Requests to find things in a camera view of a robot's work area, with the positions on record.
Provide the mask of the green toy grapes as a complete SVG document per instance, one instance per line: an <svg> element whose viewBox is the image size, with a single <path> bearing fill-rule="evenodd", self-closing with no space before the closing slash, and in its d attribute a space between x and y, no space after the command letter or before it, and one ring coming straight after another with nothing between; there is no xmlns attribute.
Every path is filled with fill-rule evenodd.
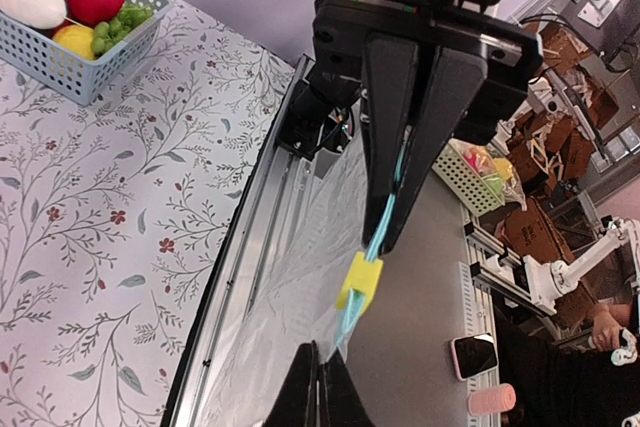
<svg viewBox="0 0 640 427"><path fill-rule="evenodd" d="M119 13L110 21L102 21L93 29L91 49L96 57L100 57L122 41L128 34L153 16L153 10L126 2Z"/></svg>

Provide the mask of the floral table mat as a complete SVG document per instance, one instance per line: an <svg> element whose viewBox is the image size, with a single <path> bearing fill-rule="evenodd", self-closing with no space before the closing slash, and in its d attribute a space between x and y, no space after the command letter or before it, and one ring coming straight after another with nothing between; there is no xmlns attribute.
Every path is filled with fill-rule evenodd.
<svg viewBox="0 0 640 427"><path fill-rule="evenodd" d="M156 426L292 77L172 0L80 107L1 67L1 422Z"/></svg>

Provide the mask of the white toy radish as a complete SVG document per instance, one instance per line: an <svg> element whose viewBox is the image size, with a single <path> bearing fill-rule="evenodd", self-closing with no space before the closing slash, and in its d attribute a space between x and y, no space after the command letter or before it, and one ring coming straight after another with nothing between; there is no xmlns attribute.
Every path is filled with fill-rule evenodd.
<svg viewBox="0 0 640 427"><path fill-rule="evenodd" d="M1 0L1 12L35 29L60 26L67 17L65 0Z"/></svg>

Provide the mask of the pale green perforated basket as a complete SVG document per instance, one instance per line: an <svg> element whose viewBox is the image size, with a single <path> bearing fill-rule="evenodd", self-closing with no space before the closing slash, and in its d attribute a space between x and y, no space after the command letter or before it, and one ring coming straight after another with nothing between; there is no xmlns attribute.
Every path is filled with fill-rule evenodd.
<svg viewBox="0 0 640 427"><path fill-rule="evenodd" d="M476 217L506 204L499 174L482 175L451 143L444 147L432 170Z"/></svg>

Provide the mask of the yellow toy lemon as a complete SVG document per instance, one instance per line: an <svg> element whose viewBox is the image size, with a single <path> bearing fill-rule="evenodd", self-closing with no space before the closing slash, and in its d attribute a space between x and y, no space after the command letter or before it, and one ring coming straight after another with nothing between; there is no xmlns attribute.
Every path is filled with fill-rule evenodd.
<svg viewBox="0 0 640 427"><path fill-rule="evenodd" d="M93 39L92 28L75 24L60 28L52 38L55 43L89 61L96 59L92 49Z"/></svg>

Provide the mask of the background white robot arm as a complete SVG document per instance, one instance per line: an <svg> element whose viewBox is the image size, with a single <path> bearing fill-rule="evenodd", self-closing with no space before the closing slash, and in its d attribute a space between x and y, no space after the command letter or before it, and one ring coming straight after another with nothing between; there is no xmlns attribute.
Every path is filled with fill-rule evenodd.
<svg viewBox="0 0 640 427"><path fill-rule="evenodd" d="M380 280L383 262L377 254L387 222L382 220L370 248L355 255L336 300L341 311L337 340L343 342L354 330L361 315L370 306ZM609 223L603 236L572 263L562 260L541 264L524 256L528 294L522 294L502 276L501 256L494 255L483 263L474 263L461 275L464 289L476 282L494 290L504 290L520 304L530 303L546 315L555 314L555 302L574 291L579 281L597 263L614 250L630 245L639 247L639 223L616 219ZM456 378L467 390L465 418L468 425L478 419L497 416L516 404L516 393L509 384L481 386L479 379L498 369L498 350L487 320L481 328L469 327L463 337L450 342L451 360ZM372 421L358 395L344 358L333 350L326 360L320 359L317 343L304 343L296 351L278 397L265 420L267 426L369 426Z"/></svg>

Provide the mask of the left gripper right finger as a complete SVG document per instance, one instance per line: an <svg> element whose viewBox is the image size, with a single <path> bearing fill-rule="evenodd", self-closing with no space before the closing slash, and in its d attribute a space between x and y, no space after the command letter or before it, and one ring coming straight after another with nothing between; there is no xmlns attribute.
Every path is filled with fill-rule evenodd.
<svg viewBox="0 0 640 427"><path fill-rule="evenodd" d="M339 350L321 365L319 425L373 427Z"/></svg>

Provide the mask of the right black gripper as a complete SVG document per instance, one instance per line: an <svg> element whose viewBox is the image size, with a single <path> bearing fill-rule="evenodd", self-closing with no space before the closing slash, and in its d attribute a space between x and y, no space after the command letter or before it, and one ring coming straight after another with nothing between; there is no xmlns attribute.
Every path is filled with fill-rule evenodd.
<svg viewBox="0 0 640 427"><path fill-rule="evenodd" d="M322 71L359 81L369 244L396 187L419 51L435 56L402 155L382 244L390 253L431 166L452 137L488 144L526 99L543 60L538 35L482 13L427 0L315 0L313 42Z"/></svg>

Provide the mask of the clear zip top bag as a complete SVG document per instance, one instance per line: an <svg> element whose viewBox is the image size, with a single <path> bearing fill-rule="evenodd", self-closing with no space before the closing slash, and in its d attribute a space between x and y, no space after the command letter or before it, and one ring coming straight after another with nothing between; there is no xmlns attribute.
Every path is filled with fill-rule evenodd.
<svg viewBox="0 0 640 427"><path fill-rule="evenodd" d="M197 426L262 426L300 344L320 359L342 356L336 300L362 241L366 165L362 129L321 180L306 218L264 278L233 350L204 402Z"/></svg>

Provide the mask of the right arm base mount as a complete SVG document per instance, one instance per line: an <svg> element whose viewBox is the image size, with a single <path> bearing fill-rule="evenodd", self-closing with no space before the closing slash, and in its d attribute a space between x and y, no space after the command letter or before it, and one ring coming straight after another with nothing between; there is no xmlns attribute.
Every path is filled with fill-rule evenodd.
<svg viewBox="0 0 640 427"><path fill-rule="evenodd" d="M277 134L277 144L299 158L313 160L344 133L359 98L356 81L322 71L315 64L294 83Z"/></svg>

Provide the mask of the background person hand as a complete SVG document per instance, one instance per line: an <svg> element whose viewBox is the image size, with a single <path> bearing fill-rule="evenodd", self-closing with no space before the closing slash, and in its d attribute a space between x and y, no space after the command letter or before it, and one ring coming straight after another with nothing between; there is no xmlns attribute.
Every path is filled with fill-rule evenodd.
<svg viewBox="0 0 640 427"><path fill-rule="evenodd" d="M590 314L592 341L601 352L613 352L620 347L621 325L611 315L607 305L597 305Z"/></svg>

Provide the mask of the front aluminium rail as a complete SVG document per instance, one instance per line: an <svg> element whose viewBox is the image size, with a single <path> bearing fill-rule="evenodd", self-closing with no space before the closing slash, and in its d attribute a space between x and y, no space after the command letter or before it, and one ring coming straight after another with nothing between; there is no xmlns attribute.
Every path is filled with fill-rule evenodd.
<svg viewBox="0 0 640 427"><path fill-rule="evenodd" d="M191 327L161 423L197 424L209 391L232 352L265 277L307 216L338 156L323 149L306 160L277 143L287 109L314 66L302 56L260 150Z"/></svg>

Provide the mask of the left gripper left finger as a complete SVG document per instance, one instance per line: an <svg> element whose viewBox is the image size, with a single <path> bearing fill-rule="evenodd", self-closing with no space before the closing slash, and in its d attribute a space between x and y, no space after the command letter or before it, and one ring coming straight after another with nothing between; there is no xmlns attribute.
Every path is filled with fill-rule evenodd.
<svg viewBox="0 0 640 427"><path fill-rule="evenodd" d="M312 427L318 404L319 349L300 344L263 427Z"/></svg>

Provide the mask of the blue plastic basket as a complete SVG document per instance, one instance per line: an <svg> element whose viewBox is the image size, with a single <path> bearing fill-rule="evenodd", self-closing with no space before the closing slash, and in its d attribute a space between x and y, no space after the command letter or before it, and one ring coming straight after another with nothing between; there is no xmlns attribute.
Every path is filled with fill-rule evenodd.
<svg viewBox="0 0 640 427"><path fill-rule="evenodd" d="M50 38L6 15L1 16L1 60L24 77L34 78L71 101L86 106L103 88L146 54L169 0L127 0L149 7L153 15L95 61L86 60Z"/></svg>

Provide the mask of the pink smartphone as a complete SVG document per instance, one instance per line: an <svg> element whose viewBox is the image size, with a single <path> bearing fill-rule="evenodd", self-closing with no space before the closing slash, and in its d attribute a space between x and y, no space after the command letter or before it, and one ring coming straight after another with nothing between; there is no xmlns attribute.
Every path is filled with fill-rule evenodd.
<svg viewBox="0 0 640 427"><path fill-rule="evenodd" d="M491 333L459 337L450 341L456 377L465 381L498 367L496 340Z"/></svg>

